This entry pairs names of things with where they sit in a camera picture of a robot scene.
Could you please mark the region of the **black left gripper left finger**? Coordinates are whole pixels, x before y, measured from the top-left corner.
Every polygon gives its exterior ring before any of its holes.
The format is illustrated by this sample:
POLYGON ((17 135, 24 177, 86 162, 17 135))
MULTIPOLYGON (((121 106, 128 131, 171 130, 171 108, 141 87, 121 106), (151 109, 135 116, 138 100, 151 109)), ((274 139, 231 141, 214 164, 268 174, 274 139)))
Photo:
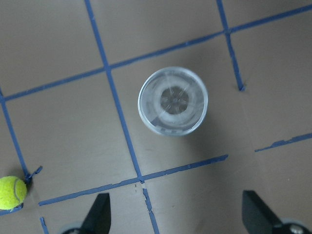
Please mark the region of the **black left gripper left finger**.
POLYGON ((111 203, 109 193, 98 194, 84 219, 80 234, 108 234, 111 227, 111 203))

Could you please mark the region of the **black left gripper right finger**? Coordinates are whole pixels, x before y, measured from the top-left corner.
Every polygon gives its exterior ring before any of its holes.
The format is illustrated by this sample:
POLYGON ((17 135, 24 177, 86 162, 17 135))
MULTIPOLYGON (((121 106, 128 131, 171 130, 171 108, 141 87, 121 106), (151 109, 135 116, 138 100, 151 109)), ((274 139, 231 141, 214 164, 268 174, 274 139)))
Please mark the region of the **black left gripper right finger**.
POLYGON ((283 224, 255 191, 242 194, 242 222, 249 234, 291 234, 290 225, 283 224))

